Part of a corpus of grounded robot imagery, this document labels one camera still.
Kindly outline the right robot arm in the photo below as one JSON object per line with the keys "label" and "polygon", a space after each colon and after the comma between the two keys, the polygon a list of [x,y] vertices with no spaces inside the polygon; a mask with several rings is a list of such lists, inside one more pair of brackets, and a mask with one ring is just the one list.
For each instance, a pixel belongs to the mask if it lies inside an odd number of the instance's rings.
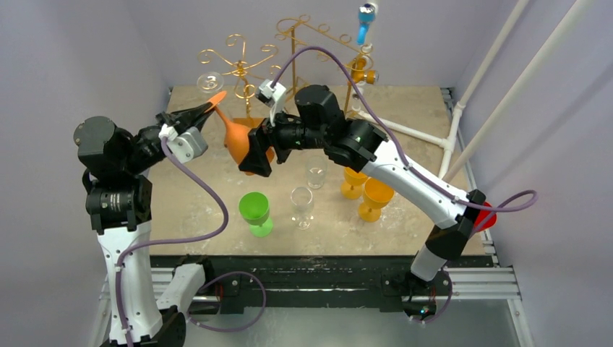
{"label": "right robot arm", "polygon": [[434,223],[406,274],[406,285],[415,294],[430,289],[440,269],[461,256],[484,206],[484,193],[447,184],[403,154],[373,124],[346,118],[327,86],[298,91],[297,116],[284,112],[283,96],[259,91],[257,98],[270,107],[270,117],[254,129],[227,134],[225,140],[240,171],[268,177],[272,159],[284,163],[294,150],[321,149],[335,164],[362,172],[406,198]]}

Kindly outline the gold scroll glass rack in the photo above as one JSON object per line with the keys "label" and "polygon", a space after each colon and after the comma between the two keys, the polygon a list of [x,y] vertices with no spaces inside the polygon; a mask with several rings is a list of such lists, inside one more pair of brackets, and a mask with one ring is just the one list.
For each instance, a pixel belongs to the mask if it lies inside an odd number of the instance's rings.
{"label": "gold scroll glass rack", "polygon": [[258,81],[264,81],[267,78],[254,74],[252,70],[264,63],[271,62],[272,59],[278,55],[279,49],[274,44],[264,44],[260,47],[262,57],[255,62],[249,62],[247,59],[247,41],[243,35],[238,33],[229,35],[225,40],[225,45],[228,48],[240,49],[240,55],[237,59],[230,60],[216,50],[206,48],[197,54],[197,60],[199,63],[205,65],[209,64],[214,59],[219,59],[227,65],[228,69],[225,72],[218,72],[218,75],[223,78],[236,78],[232,91],[237,99],[244,102],[245,106],[245,115],[234,118],[234,121],[238,124],[255,128],[262,118],[252,115],[251,101],[255,95],[256,86],[254,83],[250,82],[250,78]]}

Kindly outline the tall clear flute glass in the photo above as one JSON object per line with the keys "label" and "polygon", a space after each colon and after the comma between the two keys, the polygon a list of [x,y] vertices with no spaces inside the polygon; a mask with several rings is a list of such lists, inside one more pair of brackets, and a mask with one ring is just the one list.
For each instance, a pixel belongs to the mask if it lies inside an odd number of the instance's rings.
{"label": "tall clear flute glass", "polygon": [[224,85],[224,76],[217,72],[206,72],[201,74],[196,81],[197,90],[207,95],[219,93]]}

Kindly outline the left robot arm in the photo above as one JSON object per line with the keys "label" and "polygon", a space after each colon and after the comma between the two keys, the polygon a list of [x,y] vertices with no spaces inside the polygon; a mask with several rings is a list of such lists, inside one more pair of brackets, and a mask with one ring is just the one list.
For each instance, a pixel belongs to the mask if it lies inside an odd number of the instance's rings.
{"label": "left robot arm", "polygon": [[177,132],[184,160],[207,149],[201,131],[212,115],[200,106],[156,115],[154,125],[137,134],[105,116],[80,123],[73,135],[77,157],[85,166],[85,209],[105,256],[111,297],[111,329],[104,346],[182,346],[186,324],[178,304],[159,307],[153,291],[150,240],[153,185],[144,172],[165,159],[159,138],[163,126]]}

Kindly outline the clear glass front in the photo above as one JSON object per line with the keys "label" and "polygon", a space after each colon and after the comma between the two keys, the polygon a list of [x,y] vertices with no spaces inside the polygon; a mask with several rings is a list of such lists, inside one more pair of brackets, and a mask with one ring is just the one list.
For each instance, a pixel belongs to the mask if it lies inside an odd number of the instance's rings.
{"label": "clear glass front", "polygon": [[291,192],[290,200],[293,208],[292,221],[298,229],[308,229],[313,220],[312,191],[307,187],[297,187]]}

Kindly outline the orange plastic goblet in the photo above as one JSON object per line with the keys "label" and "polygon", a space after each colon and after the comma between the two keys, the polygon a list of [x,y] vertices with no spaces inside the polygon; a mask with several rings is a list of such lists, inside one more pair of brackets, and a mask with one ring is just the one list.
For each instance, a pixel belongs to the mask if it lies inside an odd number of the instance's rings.
{"label": "orange plastic goblet", "polygon": [[253,129],[231,121],[220,109],[220,102],[226,97],[226,91],[214,94],[208,102],[213,104],[214,112],[219,115],[225,127],[224,144],[237,166],[247,154],[249,148],[248,133]]}

